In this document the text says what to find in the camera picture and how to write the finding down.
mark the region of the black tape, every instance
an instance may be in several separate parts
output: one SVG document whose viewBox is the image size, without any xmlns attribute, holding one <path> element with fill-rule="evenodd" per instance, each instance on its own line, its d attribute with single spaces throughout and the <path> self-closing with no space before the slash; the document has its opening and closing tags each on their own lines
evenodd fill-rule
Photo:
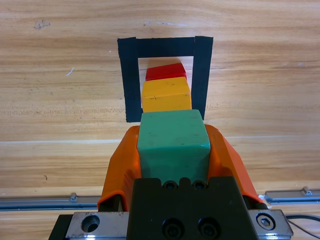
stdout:
<svg viewBox="0 0 320 240">
<path fill-rule="evenodd" d="M 194 55 L 194 37 L 137 39 L 138 58 L 182 57 Z"/>
<path fill-rule="evenodd" d="M 193 57 L 191 99 L 192 109 L 205 118 L 213 37 L 176 37 L 118 39 L 124 90 L 125 114 L 128 123 L 140 122 L 141 93 L 138 58 Z"/>
<path fill-rule="evenodd" d="M 122 83 L 124 91 L 125 115 L 127 123 L 141 121 L 141 93 L 137 41 L 135 37 L 118 39 Z"/>
<path fill-rule="evenodd" d="M 194 43 L 191 85 L 192 109 L 198 109 L 204 120 L 214 39 L 213 37 L 196 36 Z"/>
</svg>

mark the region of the wooden table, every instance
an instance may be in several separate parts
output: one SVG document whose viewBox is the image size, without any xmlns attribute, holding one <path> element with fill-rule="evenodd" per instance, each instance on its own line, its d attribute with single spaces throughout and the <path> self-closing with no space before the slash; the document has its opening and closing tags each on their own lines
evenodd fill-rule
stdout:
<svg viewBox="0 0 320 240">
<path fill-rule="evenodd" d="M 0 197 L 99 195 L 126 130 L 117 38 L 213 36 L 205 123 L 259 194 L 320 188 L 316 0 L 2 0 Z M 189 81 L 192 57 L 181 57 Z M 139 61 L 146 69 L 179 61 Z M 281 206 L 320 215 L 318 205 Z M 59 211 L 0 212 L 0 239 L 48 239 Z M 315 222 L 297 221 L 320 234 Z M 293 239 L 312 239 L 293 228 Z"/>
</svg>

